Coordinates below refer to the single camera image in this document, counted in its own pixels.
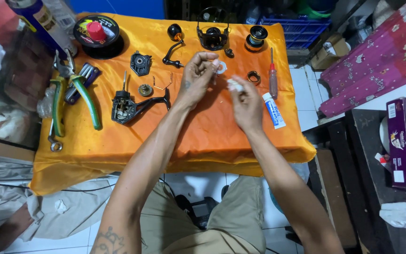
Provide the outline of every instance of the orange cloth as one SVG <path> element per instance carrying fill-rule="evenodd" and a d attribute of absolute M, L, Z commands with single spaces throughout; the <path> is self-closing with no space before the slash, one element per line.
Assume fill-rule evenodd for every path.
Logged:
<path fill-rule="evenodd" d="M 101 75 L 88 88 L 97 107 L 102 130 L 93 129 L 86 103 L 80 99 L 74 106 L 65 105 L 65 137 L 56 137 L 64 147 L 61 152 L 51 152 L 47 136 L 51 120 L 44 119 L 40 144 L 34 160 L 33 178 L 29 187 L 37 195 L 53 193 L 71 185 L 121 171 L 142 142 L 155 129 L 166 114 L 165 104 L 155 104 L 141 116 L 121 125 L 110 119 L 111 99 L 121 90 L 123 72 L 131 78 L 127 82 L 128 91 L 135 102 L 145 100 L 138 94 L 141 84 L 164 88 L 170 82 L 170 98 L 173 103 L 178 93 L 183 68 L 162 63 L 173 42 L 167 35 L 167 28 L 176 22 L 183 30 L 185 46 L 172 53 L 172 60 L 180 60 L 184 65 L 197 51 L 203 51 L 197 37 L 196 22 L 150 20 L 116 14 L 104 14 L 113 18 L 120 26 L 125 40 L 122 54 L 110 60 L 95 60 L 80 50 L 75 58 L 76 66 L 89 62 L 97 66 Z M 221 31 L 226 24 L 200 23 L 203 32 L 210 26 Z M 253 155 L 243 131 L 234 122 L 232 104 L 226 80 L 232 74 L 246 75 L 250 71 L 261 74 L 262 82 L 257 86 L 261 95 L 268 92 L 268 70 L 270 47 L 274 48 L 274 63 L 278 73 L 277 107 L 283 115 L 285 127 L 274 129 L 269 113 L 264 107 L 263 127 L 273 144 L 289 162 L 307 162 L 316 154 L 315 148 L 300 131 L 294 88 L 290 77 L 286 56 L 284 33 L 281 25 L 266 26 L 268 37 L 261 52 L 250 53 L 244 49 L 244 42 L 250 33 L 251 25 L 230 24 L 228 45 L 234 58 L 228 58 L 223 50 L 216 51 L 224 61 L 227 70 L 217 78 L 217 85 L 209 91 L 197 107 L 189 114 L 172 154 L 167 173 L 214 171 L 241 175 L 262 176 L 262 170 Z M 138 50 L 141 54 L 152 55 L 152 66 L 148 75 L 138 77 L 129 67 L 130 57 Z M 153 96 L 163 96 L 164 91 L 154 88 Z"/>

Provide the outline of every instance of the hand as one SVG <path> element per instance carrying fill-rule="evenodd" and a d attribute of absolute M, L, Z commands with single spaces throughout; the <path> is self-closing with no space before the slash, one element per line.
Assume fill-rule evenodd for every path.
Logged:
<path fill-rule="evenodd" d="M 219 55 L 210 52 L 197 52 L 186 64 L 176 102 L 183 103 L 191 110 L 206 94 L 208 84 L 215 77 L 220 61 Z"/>
<path fill-rule="evenodd" d="M 250 131 L 262 131 L 263 101 L 255 85 L 238 75 L 233 75 L 232 78 L 244 87 L 244 91 L 239 92 L 234 86 L 228 86 L 233 100 L 234 119 L 237 125 L 246 134 Z"/>

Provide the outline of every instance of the green pliers handle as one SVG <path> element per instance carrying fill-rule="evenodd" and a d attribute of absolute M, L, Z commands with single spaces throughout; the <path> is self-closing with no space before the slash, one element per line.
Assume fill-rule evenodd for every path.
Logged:
<path fill-rule="evenodd" d="M 97 110 L 95 109 L 95 105 L 93 104 L 92 99 L 90 98 L 90 95 L 87 92 L 87 89 L 83 86 L 81 80 L 84 79 L 84 77 L 80 75 L 71 75 L 70 77 L 71 82 L 73 85 L 76 87 L 76 90 L 81 94 L 82 98 L 87 104 L 87 107 L 89 108 L 90 111 L 90 117 L 92 118 L 92 124 L 93 128 L 95 130 L 101 129 L 101 123 L 100 119 L 98 118 L 98 113 Z"/>
<path fill-rule="evenodd" d="M 56 136 L 65 136 L 65 126 L 62 120 L 63 108 L 64 108 L 64 97 L 65 90 L 67 89 L 67 80 L 63 77 L 57 77 L 56 79 L 51 79 L 50 82 L 56 85 L 56 90 L 54 92 L 53 100 L 53 120 L 54 120 L 54 132 Z"/>

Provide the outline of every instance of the needle nose pliers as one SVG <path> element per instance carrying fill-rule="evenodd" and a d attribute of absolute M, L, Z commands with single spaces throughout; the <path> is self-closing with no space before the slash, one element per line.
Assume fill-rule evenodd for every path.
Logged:
<path fill-rule="evenodd" d="M 59 71 L 59 76 L 55 79 L 50 80 L 52 84 L 56 85 L 52 115 L 55 134 L 60 137 L 65 136 L 62 111 L 64 108 L 65 90 L 67 89 L 69 84 L 68 79 L 71 80 L 72 84 L 76 87 L 76 89 L 86 102 L 87 107 L 90 111 L 90 117 L 92 118 L 94 129 L 99 130 L 101 128 L 100 119 L 98 118 L 98 113 L 95 109 L 95 106 L 93 105 L 93 101 L 90 98 L 86 88 L 82 84 L 85 81 L 85 78 L 74 73 L 76 67 L 74 65 L 74 60 L 71 57 L 71 52 L 68 49 L 66 49 L 65 52 L 67 53 L 67 64 L 65 64 L 64 61 L 59 58 L 59 51 L 56 50 L 55 65 L 57 67 L 57 70 Z"/>

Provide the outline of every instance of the plastic crate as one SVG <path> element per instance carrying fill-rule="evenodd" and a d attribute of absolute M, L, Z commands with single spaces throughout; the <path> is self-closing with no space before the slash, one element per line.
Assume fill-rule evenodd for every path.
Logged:
<path fill-rule="evenodd" d="M 305 49 L 331 24 L 330 18 L 321 20 L 285 20 L 262 16 L 258 25 L 280 23 L 285 32 L 286 49 Z"/>

